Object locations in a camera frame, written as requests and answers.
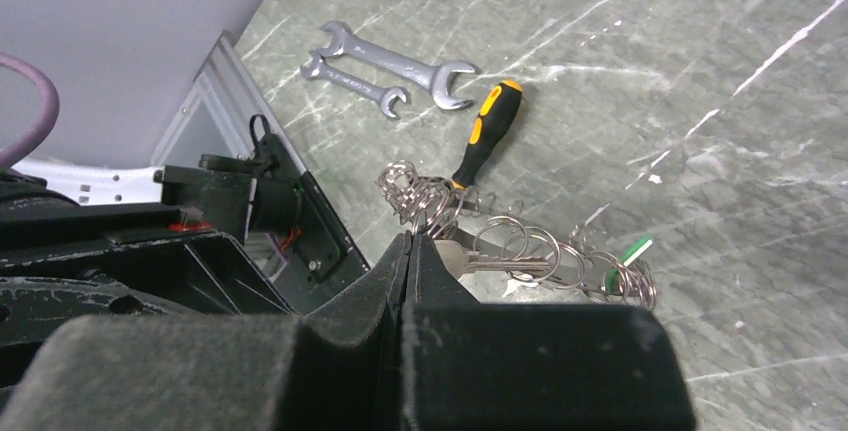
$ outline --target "large wrench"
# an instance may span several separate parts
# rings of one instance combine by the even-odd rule
[[[347,54],[380,66],[429,91],[436,106],[442,109],[462,109],[474,103],[472,99],[457,98],[450,94],[456,73],[478,72],[477,67],[471,63],[448,61],[440,66],[430,66],[357,37],[341,21],[330,21],[321,26],[321,31],[333,34],[330,45],[317,50],[323,57]]]
[[[392,86],[391,88],[381,88],[371,83],[351,76],[344,71],[332,68],[324,62],[324,58],[316,51],[310,51],[312,62],[300,67],[300,74],[308,79],[326,79],[339,86],[345,87],[353,92],[376,102],[380,105],[380,111],[392,119],[398,119],[398,115],[392,111],[392,105],[396,100],[400,99],[404,103],[409,101],[409,93],[403,88]]]

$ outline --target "black and yellow screwdriver handle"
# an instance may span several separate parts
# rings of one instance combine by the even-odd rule
[[[522,92],[520,84],[504,80],[489,93],[489,97],[480,108],[477,119],[474,120],[474,128],[465,147],[462,164],[453,173],[454,187],[466,189],[474,185],[474,179],[480,172],[480,168],[492,155],[498,142],[506,136],[506,132],[515,120],[518,106],[521,104]]]

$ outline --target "key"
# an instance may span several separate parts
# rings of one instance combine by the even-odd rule
[[[540,274],[550,271],[551,263],[545,258],[501,258],[481,255],[465,249],[461,244],[449,239],[435,241],[436,250],[445,263],[445,268],[454,278],[475,271],[514,271],[518,273]]]

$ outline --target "gray cable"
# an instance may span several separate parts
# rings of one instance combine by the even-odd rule
[[[50,78],[22,59],[0,52],[0,67],[9,68],[32,81],[44,103],[35,126],[14,143],[0,149],[0,171],[5,171],[33,152],[53,130],[59,117],[59,93]]]

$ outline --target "gray wall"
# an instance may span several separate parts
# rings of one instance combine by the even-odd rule
[[[0,0],[0,50],[56,83],[62,113],[36,151],[82,165],[140,167],[226,30],[262,0]],[[35,89],[0,69],[0,146],[31,125]]]

